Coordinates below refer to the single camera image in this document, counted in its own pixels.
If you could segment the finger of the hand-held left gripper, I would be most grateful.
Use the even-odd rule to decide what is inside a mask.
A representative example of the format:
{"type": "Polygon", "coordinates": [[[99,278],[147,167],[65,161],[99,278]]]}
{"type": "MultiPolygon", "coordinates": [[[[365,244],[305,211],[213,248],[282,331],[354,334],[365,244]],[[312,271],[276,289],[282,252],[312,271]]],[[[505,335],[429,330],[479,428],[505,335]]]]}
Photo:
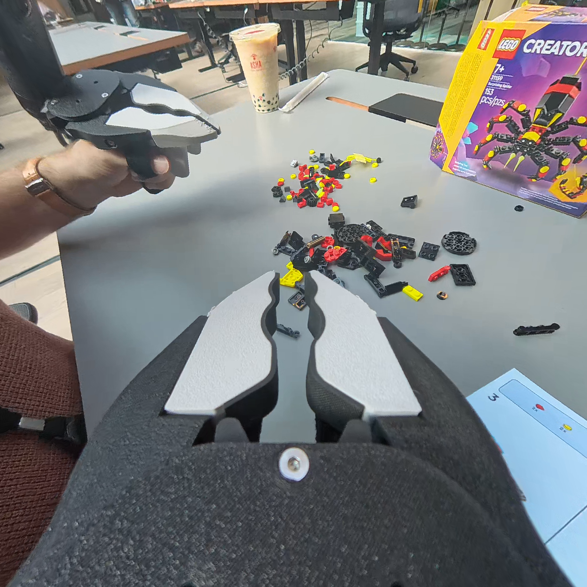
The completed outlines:
{"type": "Polygon", "coordinates": [[[202,143],[221,134],[221,130],[197,109],[153,113],[139,107],[126,107],[110,115],[106,126],[149,131],[156,146],[183,148],[192,154],[198,154],[202,143]]]}
{"type": "Polygon", "coordinates": [[[130,92],[132,102],[151,113],[175,116],[204,116],[195,104],[169,87],[136,84],[130,92]]]}

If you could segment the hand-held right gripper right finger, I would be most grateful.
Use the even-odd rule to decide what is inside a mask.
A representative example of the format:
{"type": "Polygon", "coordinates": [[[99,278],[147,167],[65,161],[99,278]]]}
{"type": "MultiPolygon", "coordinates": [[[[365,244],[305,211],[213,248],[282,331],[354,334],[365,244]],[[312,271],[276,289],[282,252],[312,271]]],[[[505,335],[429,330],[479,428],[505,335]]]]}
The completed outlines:
{"type": "Polygon", "coordinates": [[[306,397],[326,422],[418,416],[422,407],[377,314],[318,271],[305,279],[313,336],[306,397]]]}

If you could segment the pile of large black red bricks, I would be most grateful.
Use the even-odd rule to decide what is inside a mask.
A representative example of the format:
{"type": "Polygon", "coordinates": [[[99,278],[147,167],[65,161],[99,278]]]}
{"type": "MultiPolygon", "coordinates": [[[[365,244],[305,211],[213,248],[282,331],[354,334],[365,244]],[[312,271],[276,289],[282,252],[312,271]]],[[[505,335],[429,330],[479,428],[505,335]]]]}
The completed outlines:
{"type": "Polygon", "coordinates": [[[380,277],[388,264],[401,268],[405,260],[414,260],[415,239],[387,233],[373,220],[363,224],[347,224],[340,213],[328,219],[331,233],[313,234],[306,240],[297,231],[286,231],[272,249],[274,255],[289,258],[287,272],[279,282],[293,289],[288,303],[298,310],[306,307],[305,275],[316,271],[332,282],[344,287],[345,283],[335,268],[364,271],[363,278],[379,298],[402,292],[407,282],[384,284],[380,277]]]}

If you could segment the grey desk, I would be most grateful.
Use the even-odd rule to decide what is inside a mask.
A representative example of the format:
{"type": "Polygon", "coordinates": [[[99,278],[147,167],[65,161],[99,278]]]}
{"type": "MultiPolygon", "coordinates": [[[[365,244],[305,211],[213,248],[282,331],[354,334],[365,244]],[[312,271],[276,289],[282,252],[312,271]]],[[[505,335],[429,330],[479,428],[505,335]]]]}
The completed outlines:
{"type": "Polygon", "coordinates": [[[350,223],[373,219],[385,231],[439,244],[463,231],[477,240],[467,257],[438,253],[387,268],[384,283],[407,281],[379,299],[363,271],[335,272],[470,394],[516,368],[586,418],[586,217],[564,215],[442,172],[429,160],[434,135],[421,127],[343,106],[396,93],[444,100],[445,89],[333,70],[292,113],[258,114],[249,102],[211,117],[221,136],[190,158],[190,176],[159,195],[108,200],[58,234],[77,369],[89,435],[116,397],[198,316],[268,271],[282,272],[272,248],[286,231],[304,238],[329,228],[330,209],[279,203],[271,187],[310,149],[381,157],[360,167],[337,197],[350,223]],[[418,195],[415,209],[400,207],[418,195]],[[514,211],[518,204],[523,212],[514,211]],[[455,286],[468,264],[476,280],[455,286]],[[447,292],[446,300],[436,297],[447,292]],[[553,334],[514,336],[518,326],[558,323],[553,334]]]}

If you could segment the long wood-edged desk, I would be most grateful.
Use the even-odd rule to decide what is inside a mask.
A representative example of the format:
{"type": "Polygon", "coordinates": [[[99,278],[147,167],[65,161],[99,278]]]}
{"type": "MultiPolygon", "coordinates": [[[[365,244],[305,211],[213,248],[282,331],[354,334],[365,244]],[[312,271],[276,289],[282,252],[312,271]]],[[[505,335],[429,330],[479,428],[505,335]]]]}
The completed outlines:
{"type": "Polygon", "coordinates": [[[191,44],[199,42],[209,59],[205,72],[220,69],[227,83],[244,80],[238,55],[228,39],[228,27],[276,22],[281,27],[278,40],[285,46],[282,79],[290,85],[308,78],[308,55],[312,33],[306,24],[324,22],[341,26],[353,16],[355,1],[139,1],[135,10],[140,23],[151,28],[185,31],[189,58],[191,44]]]}

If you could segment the person's left hand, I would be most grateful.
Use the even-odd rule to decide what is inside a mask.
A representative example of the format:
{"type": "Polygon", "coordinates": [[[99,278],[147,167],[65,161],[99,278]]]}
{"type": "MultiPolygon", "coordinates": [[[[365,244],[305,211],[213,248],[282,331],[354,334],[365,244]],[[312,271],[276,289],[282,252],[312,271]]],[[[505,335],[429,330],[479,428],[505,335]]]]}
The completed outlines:
{"type": "Polygon", "coordinates": [[[92,209],[110,197],[124,197],[142,188],[165,190],[172,186],[175,177],[165,156],[153,156],[151,168],[156,175],[142,180],[120,151],[100,150],[84,140],[42,158],[37,166],[58,195],[81,209],[92,209]]]}

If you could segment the brown wrist watch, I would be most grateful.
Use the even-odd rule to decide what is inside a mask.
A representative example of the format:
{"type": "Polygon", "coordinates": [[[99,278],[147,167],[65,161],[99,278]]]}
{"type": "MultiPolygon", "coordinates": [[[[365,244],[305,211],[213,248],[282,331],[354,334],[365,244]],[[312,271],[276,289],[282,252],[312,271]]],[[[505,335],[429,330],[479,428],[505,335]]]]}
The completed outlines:
{"type": "Polygon", "coordinates": [[[97,207],[84,208],[73,203],[39,172],[42,160],[43,157],[31,158],[22,170],[24,186],[29,195],[71,220],[94,213],[97,207]]]}

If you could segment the bubble tea cup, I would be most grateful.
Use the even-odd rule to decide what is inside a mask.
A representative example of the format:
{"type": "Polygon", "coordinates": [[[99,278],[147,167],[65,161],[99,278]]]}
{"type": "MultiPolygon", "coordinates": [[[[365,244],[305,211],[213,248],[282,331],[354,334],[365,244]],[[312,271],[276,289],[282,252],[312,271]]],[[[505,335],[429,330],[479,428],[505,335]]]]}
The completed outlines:
{"type": "Polygon", "coordinates": [[[279,24],[250,25],[229,34],[243,69],[253,106],[258,113],[279,108],[279,24]]]}

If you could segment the white wrapped straw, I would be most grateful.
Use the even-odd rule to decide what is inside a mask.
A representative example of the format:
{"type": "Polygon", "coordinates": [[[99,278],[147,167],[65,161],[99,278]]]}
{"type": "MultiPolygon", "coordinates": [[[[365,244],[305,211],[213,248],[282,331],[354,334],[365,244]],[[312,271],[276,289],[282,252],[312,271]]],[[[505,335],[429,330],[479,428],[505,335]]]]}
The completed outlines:
{"type": "Polygon", "coordinates": [[[297,106],[299,106],[304,99],[306,99],[312,92],[314,92],[321,84],[324,83],[329,78],[328,72],[321,72],[314,78],[307,85],[304,86],[295,96],[293,96],[288,102],[286,102],[282,107],[279,107],[278,110],[282,113],[291,113],[297,106]]]}

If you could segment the black round plate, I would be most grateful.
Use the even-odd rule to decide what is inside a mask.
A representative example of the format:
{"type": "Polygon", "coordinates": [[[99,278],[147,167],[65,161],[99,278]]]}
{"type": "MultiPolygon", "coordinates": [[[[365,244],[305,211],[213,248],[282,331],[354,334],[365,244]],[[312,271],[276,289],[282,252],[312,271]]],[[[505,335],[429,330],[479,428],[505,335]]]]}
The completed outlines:
{"type": "Polygon", "coordinates": [[[441,239],[442,247],[459,256],[471,255],[477,248],[477,240],[463,231],[450,231],[441,239]]]}

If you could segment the pile of small red yellow bricks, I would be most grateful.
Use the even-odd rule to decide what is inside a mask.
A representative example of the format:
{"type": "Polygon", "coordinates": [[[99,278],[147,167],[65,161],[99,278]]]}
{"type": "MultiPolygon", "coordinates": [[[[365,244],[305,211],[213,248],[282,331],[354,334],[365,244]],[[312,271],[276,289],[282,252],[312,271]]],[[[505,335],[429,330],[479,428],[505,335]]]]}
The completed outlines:
{"type": "Polygon", "coordinates": [[[377,167],[356,161],[345,164],[345,158],[337,158],[333,154],[327,157],[326,153],[311,150],[307,164],[292,160],[290,166],[295,172],[290,175],[290,183],[286,182],[286,178],[278,179],[271,187],[271,196],[279,203],[291,202],[298,209],[316,208],[340,212],[341,205],[337,197],[344,182],[360,167],[376,169],[383,163],[383,159],[377,157],[380,160],[377,167]]]}

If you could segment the open light blue instruction booklet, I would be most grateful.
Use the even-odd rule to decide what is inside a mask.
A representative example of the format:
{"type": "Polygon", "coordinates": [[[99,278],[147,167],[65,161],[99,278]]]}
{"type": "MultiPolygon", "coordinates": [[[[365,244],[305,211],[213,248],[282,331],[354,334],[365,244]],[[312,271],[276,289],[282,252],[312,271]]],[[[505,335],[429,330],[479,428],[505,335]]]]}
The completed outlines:
{"type": "Polygon", "coordinates": [[[586,586],[586,420],[516,369],[467,400],[548,551],[574,586],[586,586]]]}

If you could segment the dark shoe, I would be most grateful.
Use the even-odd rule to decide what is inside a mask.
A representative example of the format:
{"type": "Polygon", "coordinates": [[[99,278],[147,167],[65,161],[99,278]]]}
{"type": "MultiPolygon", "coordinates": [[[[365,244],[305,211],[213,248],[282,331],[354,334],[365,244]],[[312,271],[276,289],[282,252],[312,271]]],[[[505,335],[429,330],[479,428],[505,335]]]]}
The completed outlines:
{"type": "Polygon", "coordinates": [[[28,302],[19,302],[16,304],[10,304],[8,307],[24,320],[35,325],[38,324],[38,310],[33,304],[28,302]]]}

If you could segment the black office chair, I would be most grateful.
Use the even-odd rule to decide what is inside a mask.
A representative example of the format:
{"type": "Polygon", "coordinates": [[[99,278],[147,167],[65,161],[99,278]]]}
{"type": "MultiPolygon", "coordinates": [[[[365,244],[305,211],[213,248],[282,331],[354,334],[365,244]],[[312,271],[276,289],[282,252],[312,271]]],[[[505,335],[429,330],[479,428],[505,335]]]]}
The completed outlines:
{"type": "Polygon", "coordinates": [[[389,65],[404,74],[405,81],[418,71],[414,59],[397,54],[393,44],[407,40],[422,24],[421,1],[364,1],[371,5],[369,17],[363,17],[363,34],[369,39],[369,60],[356,68],[367,68],[370,75],[387,73],[389,65]]]}

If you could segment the purple yellow toy box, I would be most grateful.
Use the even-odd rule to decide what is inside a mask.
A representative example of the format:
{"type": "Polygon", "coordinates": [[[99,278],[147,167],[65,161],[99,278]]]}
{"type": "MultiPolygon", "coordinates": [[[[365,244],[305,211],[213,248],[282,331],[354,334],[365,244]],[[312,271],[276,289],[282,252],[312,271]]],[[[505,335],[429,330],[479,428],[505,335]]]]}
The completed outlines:
{"type": "Polygon", "coordinates": [[[585,216],[586,8],[524,4],[480,21],[429,154],[444,172],[585,216]]]}

